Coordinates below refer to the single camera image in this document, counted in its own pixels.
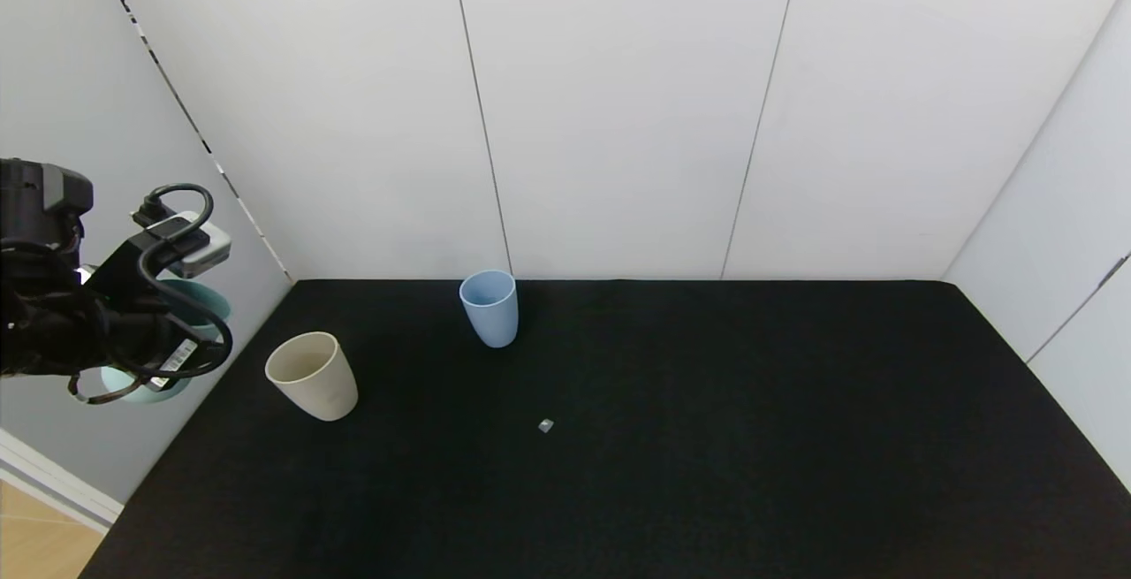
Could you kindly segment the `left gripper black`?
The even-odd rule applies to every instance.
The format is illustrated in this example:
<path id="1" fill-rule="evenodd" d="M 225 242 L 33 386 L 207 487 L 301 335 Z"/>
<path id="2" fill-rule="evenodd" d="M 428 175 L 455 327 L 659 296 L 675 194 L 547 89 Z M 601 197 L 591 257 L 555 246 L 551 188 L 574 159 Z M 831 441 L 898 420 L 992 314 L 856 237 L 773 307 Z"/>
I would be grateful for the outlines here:
<path id="1" fill-rule="evenodd" d="M 224 338 L 208 317 L 174 310 L 113 316 L 110 342 L 131 364 L 162 372 L 207 374 L 225 357 Z"/>

